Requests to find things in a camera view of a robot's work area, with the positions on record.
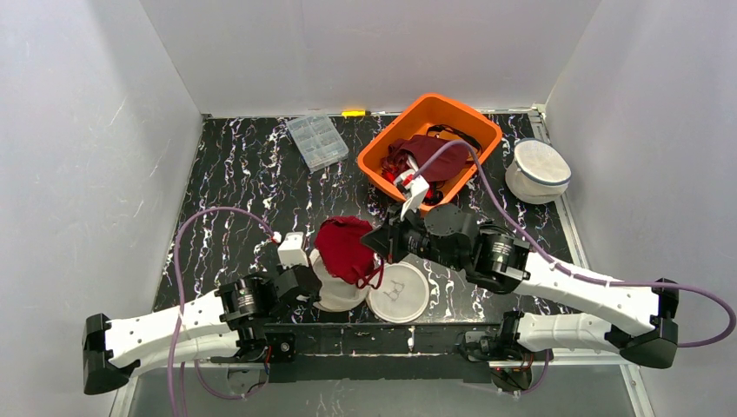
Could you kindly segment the crimson red bra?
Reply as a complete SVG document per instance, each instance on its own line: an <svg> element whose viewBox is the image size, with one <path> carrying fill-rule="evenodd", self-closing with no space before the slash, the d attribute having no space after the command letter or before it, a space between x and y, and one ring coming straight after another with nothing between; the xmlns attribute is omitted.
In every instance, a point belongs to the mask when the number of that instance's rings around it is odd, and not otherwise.
<svg viewBox="0 0 737 417"><path fill-rule="evenodd" d="M375 265L374 251L362 243L373 230L371 224L355 216L334 216L320 226L315 239L327 272L359 289L382 285L384 263Z"/></svg>

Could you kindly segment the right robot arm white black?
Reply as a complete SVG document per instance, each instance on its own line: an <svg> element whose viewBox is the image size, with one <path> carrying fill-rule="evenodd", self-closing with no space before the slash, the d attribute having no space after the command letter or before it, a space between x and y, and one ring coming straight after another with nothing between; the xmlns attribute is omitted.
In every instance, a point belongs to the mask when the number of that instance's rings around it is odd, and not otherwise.
<svg viewBox="0 0 737 417"><path fill-rule="evenodd" d="M461 348L478 361L565 348L611 352L655 369L673 365L679 336L676 292L626 287L604 275L595 275L593 283L578 280L574 275L585 269L548 261L508 228L479 222L476 214L454 204L426 215L394 206L360 242L389 263L415 255L462 272L469 283L491 293L539 297L574 309L562 315L507 312L496 334L476 336Z"/></svg>

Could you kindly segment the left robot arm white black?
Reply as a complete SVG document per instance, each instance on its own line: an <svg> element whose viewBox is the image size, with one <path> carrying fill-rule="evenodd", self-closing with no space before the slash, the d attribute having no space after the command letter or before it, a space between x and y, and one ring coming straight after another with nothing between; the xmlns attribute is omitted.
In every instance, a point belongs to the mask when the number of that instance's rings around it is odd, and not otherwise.
<svg viewBox="0 0 737 417"><path fill-rule="evenodd" d="M321 289L313 269L298 265L276 276L247 275L183 307L129 319L93 314L83 327L83 391L106 394L183 361L244 363L266 354L282 361L285 340L266 327L296 303L318 300Z"/></svg>

